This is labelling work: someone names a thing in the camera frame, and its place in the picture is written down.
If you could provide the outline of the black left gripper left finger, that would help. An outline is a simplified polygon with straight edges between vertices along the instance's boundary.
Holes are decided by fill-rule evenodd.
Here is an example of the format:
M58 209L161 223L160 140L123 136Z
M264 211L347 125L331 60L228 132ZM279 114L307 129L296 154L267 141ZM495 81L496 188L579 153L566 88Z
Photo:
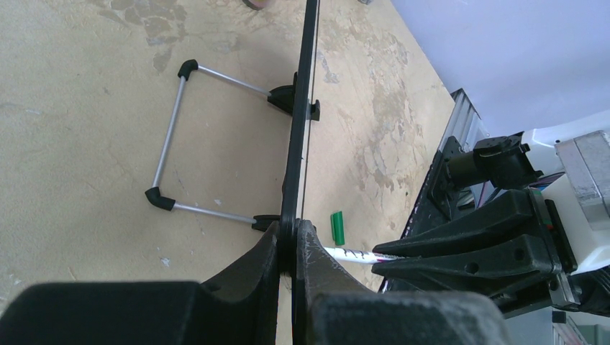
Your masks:
M278 223L220 273L197 281L54 282L1 317L3 344L273 344Z

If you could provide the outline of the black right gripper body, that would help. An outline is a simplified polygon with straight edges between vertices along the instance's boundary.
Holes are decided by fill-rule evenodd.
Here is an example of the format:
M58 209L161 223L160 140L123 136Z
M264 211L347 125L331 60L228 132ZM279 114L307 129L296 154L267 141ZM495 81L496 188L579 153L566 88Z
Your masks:
M500 304L505 318L549 306L561 311L609 316L609 217L594 231L569 188L531 188L534 201L544 203L542 215L550 221L549 250L561 262L561 272L549 280L516 293Z

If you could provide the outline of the white green whiteboard marker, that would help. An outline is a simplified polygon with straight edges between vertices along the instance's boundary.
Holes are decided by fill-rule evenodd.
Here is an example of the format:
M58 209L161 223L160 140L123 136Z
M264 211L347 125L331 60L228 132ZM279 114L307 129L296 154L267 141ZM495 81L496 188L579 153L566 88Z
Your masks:
M374 265L381 262L391 262L403 257L397 257L387 254L379 254L375 252L364 252L355 249L345 249L339 247L325 247L326 252L335 260L355 262L365 265Z

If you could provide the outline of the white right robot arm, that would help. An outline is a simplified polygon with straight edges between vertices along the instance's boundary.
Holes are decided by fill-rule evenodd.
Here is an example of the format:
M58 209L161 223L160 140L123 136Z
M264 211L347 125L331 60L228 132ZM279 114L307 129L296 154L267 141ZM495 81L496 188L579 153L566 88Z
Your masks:
M434 156L404 235L375 247L392 290L469 291L506 317L609 314L609 117Z

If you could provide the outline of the green marker cap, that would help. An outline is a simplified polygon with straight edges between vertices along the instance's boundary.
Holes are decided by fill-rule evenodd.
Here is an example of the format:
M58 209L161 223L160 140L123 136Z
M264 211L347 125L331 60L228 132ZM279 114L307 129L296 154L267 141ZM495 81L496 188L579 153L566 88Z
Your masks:
M343 215L341 211L335 212L330 216L332 239L337 247L345 244L345 230Z

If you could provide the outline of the white whiteboard black frame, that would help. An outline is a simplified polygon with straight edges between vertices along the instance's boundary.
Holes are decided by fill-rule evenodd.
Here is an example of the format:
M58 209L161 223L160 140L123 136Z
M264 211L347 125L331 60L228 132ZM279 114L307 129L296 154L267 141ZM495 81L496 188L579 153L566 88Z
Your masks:
M295 275L296 224L303 213L319 4L319 1L306 3L277 240L278 263L290 276Z

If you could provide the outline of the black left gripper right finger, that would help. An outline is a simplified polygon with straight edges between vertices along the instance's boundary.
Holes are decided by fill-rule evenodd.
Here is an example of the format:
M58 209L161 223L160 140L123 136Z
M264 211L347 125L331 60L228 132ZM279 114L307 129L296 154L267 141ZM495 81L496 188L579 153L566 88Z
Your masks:
M321 245L312 222L295 224L294 344L510 344L499 309L464 292L375 293Z

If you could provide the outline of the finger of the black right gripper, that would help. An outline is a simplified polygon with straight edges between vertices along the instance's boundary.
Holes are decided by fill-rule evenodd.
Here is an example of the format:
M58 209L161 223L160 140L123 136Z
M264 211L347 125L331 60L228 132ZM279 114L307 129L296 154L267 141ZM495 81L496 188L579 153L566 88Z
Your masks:
M373 272L405 290L473 292L489 298L515 294L562 271L555 249L531 234L432 236L428 233L378 244L374 252L397 259Z
M485 249L524 232L534 217L529 195L509 190L489 204L446 224L378 244L373 251L396 257L441 257Z

